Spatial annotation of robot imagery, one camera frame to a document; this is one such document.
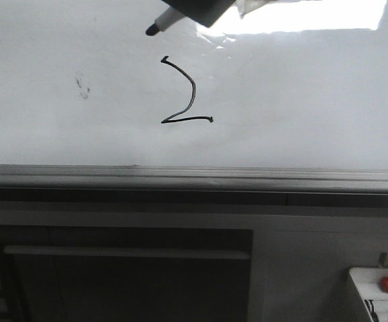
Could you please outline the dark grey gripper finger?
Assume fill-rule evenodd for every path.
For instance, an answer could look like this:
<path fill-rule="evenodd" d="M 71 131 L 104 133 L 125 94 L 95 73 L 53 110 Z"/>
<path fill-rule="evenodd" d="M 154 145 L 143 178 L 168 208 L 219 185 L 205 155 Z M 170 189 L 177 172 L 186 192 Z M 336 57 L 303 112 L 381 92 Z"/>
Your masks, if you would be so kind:
<path fill-rule="evenodd" d="M 236 1 L 235 0 L 162 0 L 184 16 L 211 27 Z"/>

